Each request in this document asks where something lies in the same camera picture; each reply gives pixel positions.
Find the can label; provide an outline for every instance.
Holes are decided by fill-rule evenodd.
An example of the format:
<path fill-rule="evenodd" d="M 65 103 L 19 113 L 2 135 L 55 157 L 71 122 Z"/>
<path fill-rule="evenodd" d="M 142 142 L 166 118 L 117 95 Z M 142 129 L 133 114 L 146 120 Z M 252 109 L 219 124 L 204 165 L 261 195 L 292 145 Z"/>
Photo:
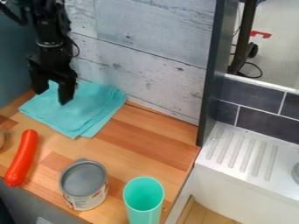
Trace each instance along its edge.
<path fill-rule="evenodd" d="M 74 210 L 85 211 L 93 209 L 100 205 L 108 194 L 108 183 L 105 182 L 105 185 L 92 196 L 89 197 L 72 197 L 64 194 L 64 199 L 66 204 Z"/>

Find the red plastic sausage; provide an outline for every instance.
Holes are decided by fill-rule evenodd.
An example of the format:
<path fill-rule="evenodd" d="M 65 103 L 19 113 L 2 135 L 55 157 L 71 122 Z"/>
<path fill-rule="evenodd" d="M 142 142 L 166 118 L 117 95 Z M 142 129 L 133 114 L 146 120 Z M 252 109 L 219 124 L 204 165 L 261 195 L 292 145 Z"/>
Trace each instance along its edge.
<path fill-rule="evenodd" d="M 20 186 L 32 164 L 38 146 L 38 132 L 26 130 L 18 146 L 17 154 L 5 173 L 4 183 L 7 186 Z"/>

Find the tiled backsplash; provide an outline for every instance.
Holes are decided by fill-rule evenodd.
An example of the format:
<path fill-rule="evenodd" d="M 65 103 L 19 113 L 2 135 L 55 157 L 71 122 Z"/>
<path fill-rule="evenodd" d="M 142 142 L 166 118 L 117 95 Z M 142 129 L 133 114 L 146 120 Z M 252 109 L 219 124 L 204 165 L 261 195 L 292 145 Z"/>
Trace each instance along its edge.
<path fill-rule="evenodd" d="M 299 95 L 225 79 L 217 119 L 299 144 Z"/>

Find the can lid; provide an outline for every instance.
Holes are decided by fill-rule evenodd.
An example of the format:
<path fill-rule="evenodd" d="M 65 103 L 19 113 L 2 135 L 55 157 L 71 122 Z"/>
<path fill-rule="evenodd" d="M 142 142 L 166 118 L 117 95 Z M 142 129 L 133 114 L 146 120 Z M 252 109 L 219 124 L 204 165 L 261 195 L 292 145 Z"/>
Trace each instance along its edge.
<path fill-rule="evenodd" d="M 101 164 L 81 159 L 63 171 L 59 188 L 73 197 L 87 197 L 103 187 L 106 177 L 106 170 Z"/>

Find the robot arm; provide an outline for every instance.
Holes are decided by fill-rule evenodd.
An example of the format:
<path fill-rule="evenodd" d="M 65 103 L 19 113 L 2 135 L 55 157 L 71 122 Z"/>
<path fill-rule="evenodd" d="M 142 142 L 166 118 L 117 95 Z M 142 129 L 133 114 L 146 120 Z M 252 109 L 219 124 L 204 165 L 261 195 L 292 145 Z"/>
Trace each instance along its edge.
<path fill-rule="evenodd" d="M 70 62 L 77 55 L 73 55 L 76 44 L 67 36 L 70 21 L 65 5 L 55 0 L 19 0 L 18 6 L 20 17 L 2 3 L 0 11 L 20 25 L 25 25 L 24 8 L 30 9 L 38 45 L 38 53 L 27 55 L 32 88 L 40 95 L 49 88 L 48 81 L 55 81 L 59 84 L 59 101 L 66 104 L 72 100 L 76 88 L 77 74 L 70 67 Z"/>

